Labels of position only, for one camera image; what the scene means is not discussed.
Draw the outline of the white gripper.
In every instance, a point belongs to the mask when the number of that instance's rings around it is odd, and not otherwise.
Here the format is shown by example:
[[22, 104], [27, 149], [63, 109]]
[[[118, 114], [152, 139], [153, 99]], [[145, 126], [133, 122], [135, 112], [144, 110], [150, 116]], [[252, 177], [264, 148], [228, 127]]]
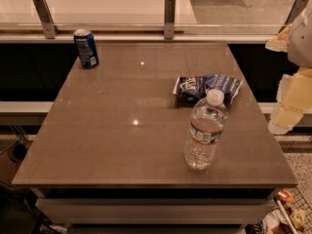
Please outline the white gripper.
[[293, 24], [265, 44], [267, 50], [288, 52], [290, 62], [298, 66], [294, 75], [284, 74], [276, 95], [268, 130], [273, 135], [284, 135], [312, 108], [312, 8], [305, 8]]

